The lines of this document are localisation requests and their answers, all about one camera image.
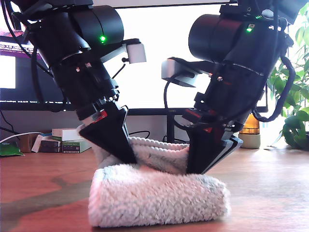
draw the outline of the red component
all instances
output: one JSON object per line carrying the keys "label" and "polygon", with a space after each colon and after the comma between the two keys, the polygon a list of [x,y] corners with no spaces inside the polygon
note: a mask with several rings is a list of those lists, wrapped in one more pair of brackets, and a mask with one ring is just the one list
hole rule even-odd
{"label": "red component", "polygon": [[206,132],[208,132],[208,133],[211,133],[212,128],[205,128],[204,131],[206,131]]}
{"label": "red component", "polygon": [[214,110],[209,110],[209,113],[210,113],[211,115],[216,115],[216,114],[217,114],[217,112],[214,111]]}
{"label": "red component", "polygon": [[102,119],[104,119],[104,118],[106,118],[106,117],[107,117],[107,113],[106,113],[105,110],[103,110],[103,111],[101,112],[101,116],[100,116],[96,121],[94,121],[92,124],[94,124],[94,123],[96,123],[96,122],[99,122],[100,120],[102,120]]}
{"label": "red component", "polygon": [[228,85],[228,86],[231,86],[231,85],[232,85],[232,83],[226,82],[226,81],[223,81],[223,83],[224,83],[225,85]]}
{"label": "red component", "polygon": [[199,115],[199,114],[193,112],[191,109],[186,109],[186,112],[188,112],[188,113],[190,113],[190,114],[192,114],[192,115],[194,115],[195,117],[198,117],[198,118],[201,118],[201,117],[202,117],[201,115]]}

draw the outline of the plant leaf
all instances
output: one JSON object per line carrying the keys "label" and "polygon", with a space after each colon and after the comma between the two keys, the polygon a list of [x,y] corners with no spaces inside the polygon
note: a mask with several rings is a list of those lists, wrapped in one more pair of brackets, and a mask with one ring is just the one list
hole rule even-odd
{"label": "plant leaf", "polygon": [[285,117],[285,118],[287,118],[288,117],[288,114],[287,114],[287,112],[286,112],[286,110],[283,108],[282,109],[282,117]]}
{"label": "plant leaf", "polygon": [[305,88],[302,88],[300,90],[301,95],[303,95],[304,98],[309,99],[309,91]]}
{"label": "plant leaf", "polygon": [[307,137],[303,138],[299,135],[296,135],[294,137],[294,141],[302,148],[305,150],[309,150],[309,139]]}
{"label": "plant leaf", "polygon": [[282,69],[281,73],[283,73],[286,76],[289,76],[289,70],[288,69]]}
{"label": "plant leaf", "polygon": [[289,93],[289,95],[286,98],[286,102],[289,103],[292,106],[296,106],[295,100],[293,96]]}
{"label": "plant leaf", "polygon": [[305,29],[304,41],[305,41],[306,45],[309,45],[309,27]]}
{"label": "plant leaf", "polygon": [[284,82],[281,80],[280,77],[278,77],[274,82],[275,89],[277,90],[277,93],[281,94],[284,89]]}
{"label": "plant leaf", "polygon": [[294,82],[300,81],[300,80],[301,80],[301,77],[299,75],[296,75]]}
{"label": "plant leaf", "polygon": [[308,9],[309,3],[307,3],[303,8],[300,9],[299,13],[304,16],[304,14],[306,13],[307,9]]}
{"label": "plant leaf", "polygon": [[296,116],[297,116],[298,120],[300,120],[300,121],[309,122],[309,115],[303,110],[299,110],[296,113]]}
{"label": "plant leaf", "polygon": [[307,57],[309,57],[309,53],[305,54],[303,59],[306,59]]}
{"label": "plant leaf", "polygon": [[308,71],[308,69],[309,69],[309,60],[307,60],[306,63],[305,63],[305,66],[304,66],[304,74],[305,74],[306,71]]}
{"label": "plant leaf", "polygon": [[301,45],[301,42],[303,42],[303,39],[304,39],[304,32],[305,32],[305,27],[301,27],[297,30],[296,32],[296,36],[295,36],[295,39],[296,39],[296,42],[298,44],[298,46]]}
{"label": "plant leaf", "polygon": [[304,75],[305,75],[305,71],[304,71],[304,70],[301,70],[301,71],[299,71],[299,72],[296,72],[296,74],[299,75],[301,78],[303,78]]}
{"label": "plant leaf", "polygon": [[295,142],[294,137],[293,137],[292,133],[290,132],[290,127],[289,127],[288,124],[285,124],[283,126],[282,134],[283,134],[285,141],[288,145],[290,145],[292,148],[297,147],[297,143]]}
{"label": "plant leaf", "polygon": [[302,111],[305,111],[307,114],[309,114],[309,107],[302,108],[301,110],[302,110]]}
{"label": "plant leaf", "polygon": [[298,86],[298,85],[295,85],[295,84],[293,84],[292,85],[292,87],[291,87],[291,91],[300,91],[301,90],[301,87],[300,86]]}
{"label": "plant leaf", "polygon": [[298,135],[302,138],[306,138],[306,127],[303,122],[300,122],[301,129],[297,129]]}
{"label": "plant leaf", "polygon": [[284,64],[281,63],[280,66],[279,66],[279,68],[278,68],[278,71],[281,72],[281,70],[283,69],[283,67],[284,67]]}
{"label": "plant leaf", "polygon": [[300,121],[296,116],[290,116],[285,119],[285,123],[290,126],[290,128],[301,129]]}
{"label": "plant leaf", "polygon": [[295,103],[297,104],[300,101],[300,91],[297,91],[293,94]]}

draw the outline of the orange lamp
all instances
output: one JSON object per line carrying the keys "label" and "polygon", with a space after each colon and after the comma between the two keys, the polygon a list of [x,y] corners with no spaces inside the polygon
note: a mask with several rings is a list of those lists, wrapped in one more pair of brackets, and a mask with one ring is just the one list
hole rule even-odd
{"label": "orange lamp", "polygon": [[259,149],[261,146],[260,122],[250,114],[244,128],[239,132],[242,148]]}

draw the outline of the wooden surface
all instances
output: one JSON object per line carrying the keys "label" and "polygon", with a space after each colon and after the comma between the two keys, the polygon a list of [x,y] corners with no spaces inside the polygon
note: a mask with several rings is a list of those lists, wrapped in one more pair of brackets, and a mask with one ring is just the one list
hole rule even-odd
{"label": "wooden surface", "polygon": [[218,221],[98,229],[87,207],[96,167],[82,154],[26,154],[0,160],[1,232],[308,232],[309,153],[240,149],[209,175],[227,183],[231,215]]}

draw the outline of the white towel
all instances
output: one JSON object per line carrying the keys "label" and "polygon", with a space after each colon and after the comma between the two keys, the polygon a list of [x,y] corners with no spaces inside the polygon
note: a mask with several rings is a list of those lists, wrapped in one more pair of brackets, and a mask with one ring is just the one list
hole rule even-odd
{"label": "white towel", "polygon": [[129,141],[138,164],[122,164],[92,144],[98,169],[89,196],[91,226],[180,224],[229,214],[230,192],[223,182],[186,174],[189,145],[136,137]]}
{"label": "white towel", "polygon": [[214,220],[229,209],[229,191],[216,178],[120,164],[95,172],[89,222],[103,228],[179,224]]}

